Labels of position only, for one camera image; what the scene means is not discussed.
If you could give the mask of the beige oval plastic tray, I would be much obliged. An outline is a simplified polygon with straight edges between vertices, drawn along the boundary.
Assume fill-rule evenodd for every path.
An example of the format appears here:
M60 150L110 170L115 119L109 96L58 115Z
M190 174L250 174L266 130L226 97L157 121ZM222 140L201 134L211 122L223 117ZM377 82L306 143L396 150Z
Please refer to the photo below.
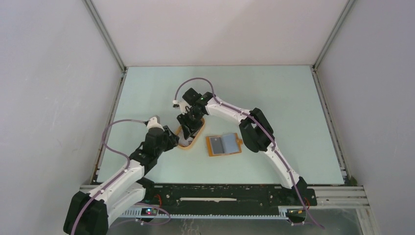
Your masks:
M175 135L179 137L179 143L178 143L178 148L181 150L190 150L195 143L197 142L197 140L199 139L199 137L201 136L204 128L205 128L205 119L202 118L202 127L191 137L184 139L184 132L181 126L179 126L176 131L175 131Z

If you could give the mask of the orange leather card holder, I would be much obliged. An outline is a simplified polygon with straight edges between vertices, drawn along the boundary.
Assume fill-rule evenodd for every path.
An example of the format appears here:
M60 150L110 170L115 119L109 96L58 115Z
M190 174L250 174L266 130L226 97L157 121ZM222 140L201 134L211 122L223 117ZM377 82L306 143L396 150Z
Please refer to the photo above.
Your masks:
M225 149L225 153L221 155L212 155L209 143L209 137L221 137ZM238 137L236 133L230 133L225 135L206 136L207 151L210 157L227 156L233 154L239 154L242 152L243 140Z

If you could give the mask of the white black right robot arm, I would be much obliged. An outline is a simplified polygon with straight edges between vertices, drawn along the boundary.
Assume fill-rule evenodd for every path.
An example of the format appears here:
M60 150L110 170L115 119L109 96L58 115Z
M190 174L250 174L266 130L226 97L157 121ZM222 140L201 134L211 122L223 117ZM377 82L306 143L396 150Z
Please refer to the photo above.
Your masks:
M281 186L286 189L285 200L296 205L304 199L307 183L283 156L273 135L274 131L259 108L239 108L221 100L212 92L200 94L193 88L188 89L181 100L174 99L173 107L181 111L177 120L185 138L201 129L202 118L207 115L237 124L245 146L254 153L263 153L268 157L280 178Z

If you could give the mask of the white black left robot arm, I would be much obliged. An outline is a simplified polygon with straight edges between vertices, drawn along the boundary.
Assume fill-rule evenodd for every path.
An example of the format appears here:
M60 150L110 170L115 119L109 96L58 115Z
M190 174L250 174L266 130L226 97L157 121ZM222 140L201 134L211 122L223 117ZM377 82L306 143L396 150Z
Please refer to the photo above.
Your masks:
M144 141L117 173L88 193L79 191L72 197L63 231L69 235L104 235L132 205L151 203L155 183L145 175L163 152L178 143L179 137L168 126L149 128Z

